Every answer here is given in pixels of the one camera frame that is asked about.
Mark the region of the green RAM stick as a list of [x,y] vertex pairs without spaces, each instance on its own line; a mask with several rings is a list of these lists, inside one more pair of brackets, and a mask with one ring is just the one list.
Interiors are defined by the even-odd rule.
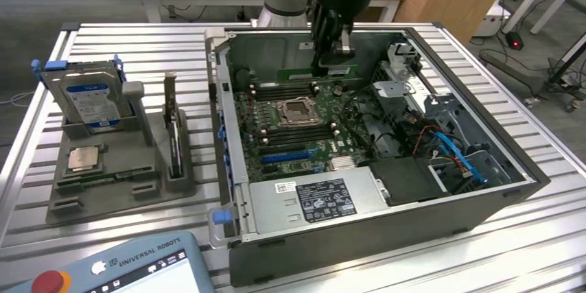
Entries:
[[361,77],[357,65],[326,67],[325,75],[314,75],[311,68],[279,69],[276,82],[318,81],[318,80],[345,80]]
[[132,178],[150,178],[152,175],[156,175],[156,169],[152,166],[147,167],[136,167],[126,170],[116,170],[114,172],[108,172],[104,168],[90,170],[84,172],[76,172],[64,174],[60,179],[55,179],[55,185],[58,187],[71,185],[75,183],[86,183],[92,181],[116,181]]

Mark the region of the RAM slot with white latches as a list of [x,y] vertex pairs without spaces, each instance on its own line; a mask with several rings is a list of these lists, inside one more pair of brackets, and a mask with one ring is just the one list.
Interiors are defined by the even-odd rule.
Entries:
[[252,97],[258,101],[274,101],[274,100],[283,100],[283,99],[294,99],[298,97],[314,97],[314,92],[307,89],[276,89],[276,90],[267,90],[267,89],[258,89],[255,91],[255,94]]
[[312,82],[300,84],[255,83],[250,85],[250,89],[258,91],[312,91],[315,86]]
[[295,143],[306,143],[311,141],[322,141],[334,138],[330,131],[302,131],[302,132],[275,132],[268,134],[260,140],[267,145],[288,145]]
[[288,136],[295,134],[300,134],[300,135],[312,134],[312,135],[325,135],[325,136],[333,135],[333,130],[329,124],[267,128],[266,131],[267,131],[266,135],[268,137]]

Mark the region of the silver metal disk bay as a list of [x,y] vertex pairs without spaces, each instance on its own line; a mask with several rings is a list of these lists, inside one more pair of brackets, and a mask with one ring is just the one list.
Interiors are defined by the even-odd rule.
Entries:
[[381,61],[371,77],[371,89],[383,120],[391,125],[423,117],[446,128],[455,120],[459,105],[455,97],[437,93],[409,67]]

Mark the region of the metal CPU socket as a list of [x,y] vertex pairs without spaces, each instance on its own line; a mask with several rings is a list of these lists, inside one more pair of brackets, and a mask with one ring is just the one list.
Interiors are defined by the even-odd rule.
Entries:
[[310,97],[296,97],[278,101],[274,105],[280,127],[312,126],[322,123],[316,102]]

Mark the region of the white floor device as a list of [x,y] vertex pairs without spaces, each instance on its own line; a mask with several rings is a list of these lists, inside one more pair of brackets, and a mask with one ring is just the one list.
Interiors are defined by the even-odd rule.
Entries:
[[511,14],[510,11],[502,6],[501,1],[502,0],[494,1],[481,21],[477,31],[473,33],[473,37],[490,37],[495,35],[502,29],[502,26],[505,26]]

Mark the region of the black long expansion slot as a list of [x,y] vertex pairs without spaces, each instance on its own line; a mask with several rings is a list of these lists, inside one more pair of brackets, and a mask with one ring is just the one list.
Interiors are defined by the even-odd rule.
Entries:
[[306,146],[300,143],[292,143],[286,145],[266,145],[260,146],[258,149],[258,154],[272,155],[272,154],[283,154],[288,152],[300,152],[306,150]]

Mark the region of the silver chipset heatsink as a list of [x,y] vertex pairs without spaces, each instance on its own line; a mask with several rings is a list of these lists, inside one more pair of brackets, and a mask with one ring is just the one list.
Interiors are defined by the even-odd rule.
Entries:
[[357,161],[353,156],[337,156],[329,162],[329,168],[331,171],[351,169],[357,166]]

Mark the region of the blue expansion slot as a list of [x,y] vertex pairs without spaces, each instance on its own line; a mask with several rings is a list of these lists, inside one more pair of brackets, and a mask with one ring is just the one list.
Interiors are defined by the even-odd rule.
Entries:
[[282,163],[288,161],[306,160],[310,159],[310,157],[311,157],[310,151],[288,152],[288,153],[262,156],[260,163],[262,164]]

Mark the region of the black box with red light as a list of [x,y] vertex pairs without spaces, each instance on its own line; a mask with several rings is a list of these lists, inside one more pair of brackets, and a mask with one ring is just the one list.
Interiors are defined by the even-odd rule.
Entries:
[[510,49],[522,50],[525,44],[518,32],[510,31],[505,35],[506,43]]

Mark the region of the black floor stand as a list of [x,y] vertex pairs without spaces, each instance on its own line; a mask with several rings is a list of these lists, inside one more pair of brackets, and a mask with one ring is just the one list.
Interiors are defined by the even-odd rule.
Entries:
[[567,113],[586,105],[586,32],[559,59],[547,58],[547,67],[543,69],[542,75],[530,73],[530,71],[541,71],[539,69],[518,71],[489,52],[490,50],[479,52],[481,63],[502,71],[527,87],[531,93],[531,97],[523,100],[527,108],[539,105],[550,94],[555,93],[570,96],[570,101],[565,104]]

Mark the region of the black graphics card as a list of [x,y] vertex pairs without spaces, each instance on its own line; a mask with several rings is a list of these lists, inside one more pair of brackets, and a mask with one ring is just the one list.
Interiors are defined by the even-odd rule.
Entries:
[[179,139],[180,132],[180,116],[179,107],[176,104],[176,89],[175,89],[176,74],[167,72],[164,74],[164,127],[170,137],[170,176],[179,178],[183,176],[183,156]]

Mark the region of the hard disk in blue caddy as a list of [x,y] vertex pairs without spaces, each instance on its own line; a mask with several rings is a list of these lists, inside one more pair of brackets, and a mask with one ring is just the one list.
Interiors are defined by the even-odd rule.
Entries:
[[31,62],[32,72],[51,91],[66,117],[66,123],[83,124],[91,133],[112,130],[134,115],[123,95],[124,63],[110,60]]

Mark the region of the black open PC case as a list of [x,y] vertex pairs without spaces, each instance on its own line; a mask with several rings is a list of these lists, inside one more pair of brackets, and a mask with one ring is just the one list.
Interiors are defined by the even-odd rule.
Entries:
[[[220,209],[232,223],[210,221],[210,243],[227,249],[231,283],[263,283],[345,261],[433,239],[469,232],[498,211],[525,200],[550,179],[479,100],[489,88],[462,54],[442,54],[430,39],[411,27],[370,27],[350,36],[357,79],[276,82],[279,69],[311,68],[311,33],[295,28],[224,28],[206,33],[210,99],[215,111],[215,160],[220,182]],[[391,44],[409,43],[422,55],[414,72],[437,93],[450,93],[459,103],[455,120],[443,128],[418,118],[395,125],[383,120],[375,104],[371,77],[378,63],[389,62]],[[358,95],[357,108],[377,156],[357,167],[383,159],[423,159],[443,191],[443,198],[390,206],[334,226],[290,235],[262,237],[250,215],[250,181],[243,158],[234,96],[255,83],[342,82]]]

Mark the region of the silver CPU chip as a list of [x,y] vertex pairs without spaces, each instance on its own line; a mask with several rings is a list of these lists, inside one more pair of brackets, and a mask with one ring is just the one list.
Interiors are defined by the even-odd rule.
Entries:
[[82,172],[95,168],[98,165],[100,150],[98,146],[79,147],[68,154],[68,170]]

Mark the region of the grey blue teach pendant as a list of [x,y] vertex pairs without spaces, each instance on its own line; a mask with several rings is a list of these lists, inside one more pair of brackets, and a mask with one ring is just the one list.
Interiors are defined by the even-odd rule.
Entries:
[[215,293],[215,288],[194,234],[171,231],[51,268],[3,293]]

